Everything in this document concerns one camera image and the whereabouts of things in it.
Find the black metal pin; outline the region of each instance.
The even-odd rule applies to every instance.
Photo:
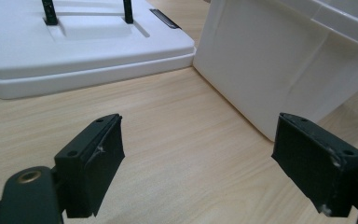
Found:
[[[54,4],[52,0],[42,0],[43,9],[46,14],[46,25],[57,25],[57,15],[55,13]]]
[[[133,24],[131,0],[123,0],[124,16],[127,24]]]

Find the white plastic box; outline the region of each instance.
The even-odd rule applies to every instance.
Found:
[[[194,65],[273,140],[358,91],[358,0],[212,0]]]

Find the screw hole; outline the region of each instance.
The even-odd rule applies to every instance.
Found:
[[[40,171],[30,171],[30,172],[27,172],[27,173],[19,176],[17,181],[20,184],[26,184],[26,183],[33,182],[34,180],[39,178],[39,176],[41,176],[41,175],[42,175],[42,173]]]
[[[76,151],[70,151],[68,152],[67,154],[69,157],[74,157],[75,155],[77,155],[77,152]]]
[[[349,150],[344,150],[344,154],[348,155],[348,156],[353,156],[354,155],[354,153],[352,151],[349,151]]]

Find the white plastic tray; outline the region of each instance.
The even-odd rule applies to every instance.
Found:
[[[54,0],[46,26],[40,0],[0,1],[0,98],[66,91],[190,66],[194,41],[132,0]]]

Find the table surface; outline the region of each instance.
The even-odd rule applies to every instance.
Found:
[[[199,43],[208,3],[149,2]],[[0,197],[11,175],[54,166],[89,123],[113,113],[123,116],[126,158],[99,215],[65,223],[355,223],[355,209],[318,214],[270,157],[273,143],[192,67],[0,100]],[[319,124],[358,148],[358,93]]]

